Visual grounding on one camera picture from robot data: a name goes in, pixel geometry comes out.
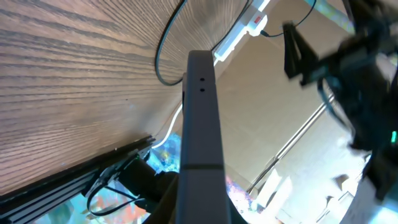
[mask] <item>green light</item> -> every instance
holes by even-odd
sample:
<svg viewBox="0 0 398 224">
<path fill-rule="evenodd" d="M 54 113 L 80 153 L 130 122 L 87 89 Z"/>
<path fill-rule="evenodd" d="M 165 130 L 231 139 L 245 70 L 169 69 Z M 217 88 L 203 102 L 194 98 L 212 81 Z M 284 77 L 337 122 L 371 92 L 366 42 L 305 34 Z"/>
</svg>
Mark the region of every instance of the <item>green light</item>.
<svg viewBox="0 0 398 224">
<path fill-rule="evenodd" d="M 392 132 L 391 143 L 395 143 L 397 141 L 397 132 Z"/>
</svg>

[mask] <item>wooden surface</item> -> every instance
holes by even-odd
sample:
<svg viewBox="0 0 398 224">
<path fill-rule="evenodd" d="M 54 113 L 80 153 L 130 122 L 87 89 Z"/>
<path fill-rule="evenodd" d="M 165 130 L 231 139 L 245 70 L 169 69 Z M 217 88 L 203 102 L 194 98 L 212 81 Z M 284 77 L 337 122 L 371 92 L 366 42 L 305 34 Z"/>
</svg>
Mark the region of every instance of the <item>wooden surface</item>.
<svg viewBox="0 0 398 224">
<path fill-rule="evenodd" d="M 188 1 L 165 42 L 169 81 L 211 49 L 244 0 Z M 177 0 L 0 3 L 0 194 L 157 134 L 181 85 L 154 55 Z"/>
</svg>

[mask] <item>white cable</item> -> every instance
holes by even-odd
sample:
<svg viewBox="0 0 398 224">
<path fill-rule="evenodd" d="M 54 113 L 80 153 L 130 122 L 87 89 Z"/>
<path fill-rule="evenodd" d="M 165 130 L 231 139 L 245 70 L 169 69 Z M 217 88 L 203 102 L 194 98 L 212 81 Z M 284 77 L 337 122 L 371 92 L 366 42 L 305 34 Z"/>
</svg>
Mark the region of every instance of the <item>white cable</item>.
<svg viewBox="0 0 398 224">
<path fill-rule="evenodd" d="M 169 130 L 167 131 L 166 137 L 164 137 L 163 140 L 159 144 L 157 144 L 156 146 L 152 146 L 153 149 L 156 149 L 157 147 L 160 147 L 161 145 L 163 145 L 166 142 L 166 140 L 169 138 L 169 135 L 170 135 L 170 133 L 172 132 L 172 129 L 173 129 L 174 122 L 177 119 L 177 116 L 178 116 L 178 114 L 180 113 L 181 110 L 182 110 L 182 104 L 180 105 L 180 107 L 178 108 L 178 110 L 174 114 L 173 120 L 170 123 L 170 127 L 169 127 Z"/>
</svg>

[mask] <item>black metal frame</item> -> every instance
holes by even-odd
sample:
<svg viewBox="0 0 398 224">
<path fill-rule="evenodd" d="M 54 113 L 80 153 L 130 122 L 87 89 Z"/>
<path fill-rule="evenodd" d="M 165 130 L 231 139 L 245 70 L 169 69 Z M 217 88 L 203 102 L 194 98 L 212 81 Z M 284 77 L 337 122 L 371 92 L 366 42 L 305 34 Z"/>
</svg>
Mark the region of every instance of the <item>black metal frame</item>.
<svg viewBox="0 0 398 224">
<path fill-rule="evenodd" d="M 144 157 L 153 141 L 152 136 L 142 138 L 1 196 L 0 223 L 33 222 L 63 202 L 86 192 L 105 168 L 123 161 L 127 155 L 138 153 Z"/>
</svg>

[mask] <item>wooden floor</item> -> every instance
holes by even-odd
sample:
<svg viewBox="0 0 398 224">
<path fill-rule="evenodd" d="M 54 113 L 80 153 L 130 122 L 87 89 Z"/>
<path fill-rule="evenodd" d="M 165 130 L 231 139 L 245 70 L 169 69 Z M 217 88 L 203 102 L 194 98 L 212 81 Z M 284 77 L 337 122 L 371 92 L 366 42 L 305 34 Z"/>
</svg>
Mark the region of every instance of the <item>wooden floor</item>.
<svg viewBox="0 0 398 224">
<path fill-rule="evenodd" d="M 245 0 L 188 1 L 160 71 L 178 80 L 190 50 L 209 50 Z M 0 195 L 156 134 L 181 98 L 154 55 L 178 0 L 0 3 Z"/>
</svg>

